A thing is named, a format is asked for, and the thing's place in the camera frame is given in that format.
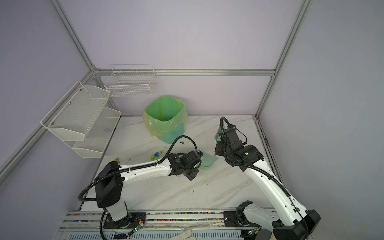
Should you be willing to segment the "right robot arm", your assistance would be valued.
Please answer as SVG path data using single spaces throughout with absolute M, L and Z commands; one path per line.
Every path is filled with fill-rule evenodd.
M 320 222 L 320 215 L 297 201 L 273 173 L 260 151 L 242 142 L 238 133 L 235 125 L 221 117 L 215 153 L 224 157 L 231 167 L 247 174 L 275 209 L 266 210 L 252 201 L 245 201 L 236 209 L 238 224 L 242 227 L 256 224 L 270 231 L 277 240 L 306 240 Z

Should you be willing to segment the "green plastic dustpan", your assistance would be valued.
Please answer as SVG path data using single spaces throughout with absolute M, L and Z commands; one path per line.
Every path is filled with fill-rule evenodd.
M 210 169 L 216 160 L 217 160 L 217 157 L 209 155 L 207 153 L 203 153 L 202 163 L 201 163 L 199 169 L 201 169 L 201 170 Z

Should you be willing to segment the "green hand brush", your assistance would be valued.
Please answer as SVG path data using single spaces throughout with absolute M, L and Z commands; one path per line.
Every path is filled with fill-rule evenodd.
M 222 141 L 222 137 L 223 137 L 223 132 L 222 130 L 219 128 L 216 135 L 215 135 L 215 141 L 216 142 L 221 142 Z

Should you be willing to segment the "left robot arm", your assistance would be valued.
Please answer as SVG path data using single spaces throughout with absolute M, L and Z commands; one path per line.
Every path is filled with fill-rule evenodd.
M 119 165 L 117 161 L 109 162 L 94 181 L 81 191 L 78 200 L 96 202 L 107 217 L 105 227 L 133 229 L 145 220 L 146 214 L 135 217 L 129 213 L 127 204 L 122 199 L 123 188 L 158 177 L 184 175 L 192 181 L 199 172 L 203 155 L 201 151 L 168 154 L 160 161 L 132 166 Z

